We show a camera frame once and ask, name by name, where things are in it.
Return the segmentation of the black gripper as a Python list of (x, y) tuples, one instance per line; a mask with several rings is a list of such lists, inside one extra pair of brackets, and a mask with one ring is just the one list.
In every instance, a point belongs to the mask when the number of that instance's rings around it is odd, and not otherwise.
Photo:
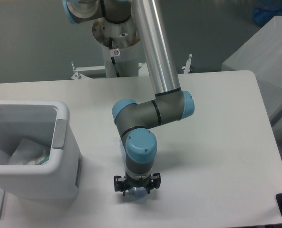
[(145, 188), (149, 194), (151, 190), (160, 188), (161, 174), (159, 172), (146, 176), (129, 176), (128, 173), (124, 177), (114, 176), (114, 190), (115, 192), (122, 192), (123, 196), (126, 195), (126, 191), (136, 187)]

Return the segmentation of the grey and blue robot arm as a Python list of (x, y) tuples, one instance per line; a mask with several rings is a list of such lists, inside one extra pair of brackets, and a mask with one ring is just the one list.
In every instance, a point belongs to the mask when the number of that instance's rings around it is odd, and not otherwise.
[(155, 98), (138, 104), (122, 99), (112, 108), (114, 123), (125, 153), (124, 176), (114, 177), (116, 192), (132, 188), (158, 189), (160, 173), (152, 167), (157, 139), (151, 129), (179, 121), (194, 113), (194, 101), (181, 89), (156, 0), (65, 0), (63, 8), (72, 23), (93, 21), (92, 33), (105, 53), (108, 77), (131, 76), (137, 63), (125, 53), (143, 45)]

